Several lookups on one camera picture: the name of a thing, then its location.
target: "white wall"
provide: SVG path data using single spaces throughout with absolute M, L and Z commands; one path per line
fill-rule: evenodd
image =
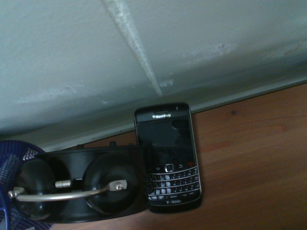
M 1 1 L 0 136 L 55 150 L 307 80 L 307 1 Z

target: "phone keyboard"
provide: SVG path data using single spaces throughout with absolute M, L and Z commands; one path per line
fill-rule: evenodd
M 148 196 L 152 201 L 185 198 L 200 190 L 197 167 L 169 174 L 149 173 Z

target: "peeling paint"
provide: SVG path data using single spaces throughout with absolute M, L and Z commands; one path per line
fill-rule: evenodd
M 99 97 L 96 97 L 95 98 L 97 101 L 99 101 L 101 104 L 110 104 L 112 101 L 105 101 L 105 100 L 103 100 L 103 99 L 101 99 L 101 98 L 99 98 Z
M 160 82 L 161 87 L 168 87 L 174 84 L 174 79 L 166 79 Z
M 268 58 L 281 58 L 286 55 L 298 54 L 307 51 L 307 40 L 300 41 L 299 43 L 290 44 L 287 46 L 280 47 L 273 51 L 265 52 L 261 55 L 263 59 Z
M 237 44 L 216 44 L 213 46 L 201 46 L 182 55 L 185 62 L 183 66 L 191 66 L 198 64 L 204 60 L 211 60 L 223 54 L 228 54 L 237 49 Z
M 112 16 L 118 30 L 126 40 L 140 66 L 143 68 L 157 95 L 162 96 L 162 91 L 158 85 L 155 73 L 126 2 L 124 0 L 102 0 L 102 2 L 105 4 L 106 9 Z
M 80 97 L 87 97 L 90 93 L 84 91 L 83 85 L 62 87 L 62 88 L 50 88 L 44 91 L 38 92 L 34 95 L 26 96 L 19 99 L 16 103 L 34 103 L 34 102 L 45 102 L 57 99 L 60 96 L 72 96 L 78 95 Z

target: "wooden desk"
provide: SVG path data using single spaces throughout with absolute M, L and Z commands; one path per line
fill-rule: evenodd
M 200 208 L 144 211 L 53 230 L 307 229 L 307 85 L 194 114 Z M 129 132 L 85 147 L 136 143 Z

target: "metal bar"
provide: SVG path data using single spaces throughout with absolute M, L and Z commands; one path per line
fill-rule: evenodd
M 73 200 L 73 199 L 79 199 L 79 198 L 86 198 L 86 197 L 95 196 L 105 191 L 119 191 L 122 189 L 127 189 L 126 180 L 112 181 L 106 187 L 101 188 L 101 189 L 84 191 L 84 192 L 60 193 L 60 194 L 24 195 L 24 192 L 16 194 L 15 188 L 14 188 L 14 191 L 9 192 L 9 197 L 13 198 L 14 196 L 12 196 L 12 194 L 16 194 L 15 198 L 18 201 L 49 202 L 49 201 L 62 201 L 62 200 Z

